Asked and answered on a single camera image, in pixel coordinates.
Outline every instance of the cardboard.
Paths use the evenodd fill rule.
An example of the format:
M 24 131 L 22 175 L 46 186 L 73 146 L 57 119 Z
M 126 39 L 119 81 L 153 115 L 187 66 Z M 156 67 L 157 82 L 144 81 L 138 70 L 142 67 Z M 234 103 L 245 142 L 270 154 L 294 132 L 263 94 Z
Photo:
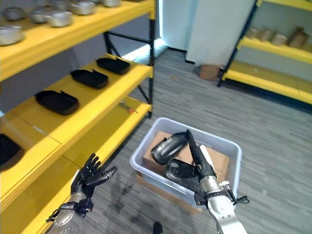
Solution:
M 206 80 L 216 80 L 220 71 L 220 66 L 217 65 L 202 65 L 199 72 L 199 77 Z
M 197 213 L 201 213 L 204 208 L 202 207 L 193 207 L 191 206 L 189 203 L 176 198 L 175 196 L 167 193 L 166 191 L 163 191 L 162 189 L 156 187 L 155 185 L 149 184 L 148 182 L 146 182 L 142 175 L 140 174 L 140 172 L 137 173 L 136 175 L 136 179 L 138 181 L 139 184 L 141 184 L 142 186 L 144 186 L 145 188 L 150 189 L 151 191 L 153 191 L 155 194 L 159 194 L 160 196 L 162 196 L 163 198 L 167 199 L 168 201 L 178 205 L 179 207 L 181 207 L 183 210 L 185 210 L 187 213 L 189 214 L 197 214 Z
M 147 151 L 145 152 L 145 155 L 143 156 L 143 163 L 145 168 L 159 174 L 160 176 L 164 176 L 165 172 L 165 166 L 162 166 L 154 161 L 151 155 L 151 150 L 158 145 L 165 137 L 168 138 L 171 135 L 165 132 L 159 131 L 154 140 L 152 141 L 151 145 L 148 147 Z M 214 171 L 217 176 L 217 180 L 219 182 L 226 180 L 227 171 L 230 164 L 230 158 L 222 154 L 209 146 L 206 146 L 206 149 L 212 159 L 212 162 L 214 164 Z M 178 154 L 176 159 L 179 159 L 181 161 L 184 161 L 189 164 L 193 164 L 193 158 L 191 155 L 190 147 L 187 144 Z

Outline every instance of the shelf post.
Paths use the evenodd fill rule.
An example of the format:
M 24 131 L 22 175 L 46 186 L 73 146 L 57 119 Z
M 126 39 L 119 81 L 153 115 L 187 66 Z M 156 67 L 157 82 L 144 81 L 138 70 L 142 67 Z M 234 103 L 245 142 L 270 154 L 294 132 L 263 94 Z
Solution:
M 241 40 L 241 39 L 244 37 L 244 35 L 246 34 L 246 31 L 247 31 L 247 29 L 249 28 L 249 26 L 250 26 L 250 24 L 251 24 L 251 22 L 252 22 L 252 19 L 253 19 L 255 13 L 256 13 L 258 7 L 259 7 L 259 5 L 258 5 L 258 0 L 255 0 L 254 3 L 253 3 L 252 10 L 251 10 L 250 13 L 249 13 L 249 16 L 248 16 L 248 18 L 247 18 L 247 20 L 246 20 L 246 23 L 245 23 L 245 25 L 244 25 L 244 27 L 243 27 L 243 30 L 242 30 L 241 33 L 240 33 L 240 36 L 239 36 L 239 38 L 238 38 L 238 40 L 237 40 L 237 42 L 236 42 L 236 44 L 235 44 L 235 48 L 234 48 L 233 51 L 232 51 L 232 54 L 231 54 L 231 56 L 230 56 L 230 58 L 229 58 L 228 63 L 226 64 L 226 66 L 225 66 L 223 69 L 220 69 L 220 72 L 219 72 L 219 82 L 218 82 L 218 85 L 217 85 L 218 87 L 221 86 L 221 84 L 222 84 L 222 82 L 223 82 L 223 79 L 222 79 L 223 74 L 226 73 L 226 72 L 228 71 L 228 69 L 229 69 L 229 67 L 230 67 L 230 65 L 231 65 L 231 63 L 232 63 L 232 61 L 234 60 L 235 55 L 236 55 L 236 53 L 237 53 L 237 51 L 238 51 L 238 48 L 237 48 L 237 47 L 238 47 L 238 44 L 239 44 L 240 40 Z
M 154 63 L 155 63 L 155 48 L 154 48 L 154 40 L 155 40 L 155 19 L 150 19 L 150 62 L 149 65 L 153 68 L 152 75 L 149 77 L 149 101 L 152 105 L 151 111 L 149 111 L 149 118 L 152 118 L 153 111 L 153 86 L 154 86 Z

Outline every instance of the gray carpet floor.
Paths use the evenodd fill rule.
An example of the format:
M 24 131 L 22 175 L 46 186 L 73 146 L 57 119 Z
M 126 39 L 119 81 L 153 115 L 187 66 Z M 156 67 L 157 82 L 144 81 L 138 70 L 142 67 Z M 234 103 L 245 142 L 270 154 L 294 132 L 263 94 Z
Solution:
M 248 205 L 235 213 L 250 234 L 312 233 L 312 108 L 237 82 L 201 80 L 182 52 L 156 60 L 154 112 L 114 153 L 107 166 L 118 172 L 98 186 L 85 234 L 151 234 L 160 221 L 165 234 L 214 234 L 204 211 L 189 214 L 141 186 L 129 159 L 155 119 L 168 117 L 232 140 L 243 151 L 239 195 Z M 138 90 L 133 97 L 141 98 Z

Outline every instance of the cardboard box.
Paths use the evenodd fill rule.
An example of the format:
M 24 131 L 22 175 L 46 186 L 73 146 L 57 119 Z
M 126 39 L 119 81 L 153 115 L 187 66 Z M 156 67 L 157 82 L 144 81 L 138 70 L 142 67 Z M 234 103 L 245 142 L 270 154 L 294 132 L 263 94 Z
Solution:
M 138 183 L 140 185 L 144 186 L 145 188 L 148 188 L 149 190 L 153 191 L 155 194 L 159 194 L 160 196 L 167 199 L 168 201 L 178 205 L 179 207 L 181 207 L 183 210 L 185 210 L 189 214 L 197 214 L 197 213 L 200 213 L 204 210 L 204 208 L 202 208 L 202 207 L 198 207 L 198 208 L 193 207 L 189 203 L 187 203 L 187 202 L 185 202 L 179 198 L 176 198 L 175 196 L 167 193 L 166 191 L 163 191 L 162 189 L 160 189 L 160 188 L 158 188 L 152 184 L 149 184 L 148 182 L 146 182 L 142 178 L 140 172 L 137 173 L 136 180 L 138 181 Z
M 164 176 L 165 172 L 165 166 L 162 166 L 154 161 L 151 155 L 151 150 L 158 145 L 165 137 L 168 138 L 171 135 L 165 132 L 159 131 L 154 140 L 152 141 L 151 145 L 148 147 L 147 151 L 145 152 L 145 155 L 143 156 L 143 162 L 147 169 Z M 212 162 L 214 164 L 214 171 L 217 176 L 218 181 L 224 181 L 226 179 L 226 174 L 228 171 L 228 167 L 230 164 L 230 158 L 227 155 L 224 155 L 209 146 L 206 146 L 206 149 L 212 159 Z M 179 159 L 181 161 L 184 161 L 189 164 L 193 164 L 193 158 L 191 155 L 189 144 L 187 144 L 177 155 L 176 159 Z

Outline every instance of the screwdriver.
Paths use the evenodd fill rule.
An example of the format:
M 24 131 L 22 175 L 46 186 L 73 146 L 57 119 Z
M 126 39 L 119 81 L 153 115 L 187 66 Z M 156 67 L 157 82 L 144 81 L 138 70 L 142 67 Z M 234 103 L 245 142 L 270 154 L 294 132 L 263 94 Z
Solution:
M 133 112 L 138 113 L 135 109 L 133 109 L 129 105 L 127 105 L 124 100 L 120 102 L 120 106 L 127 109 L 130 114 L 132 114 Z

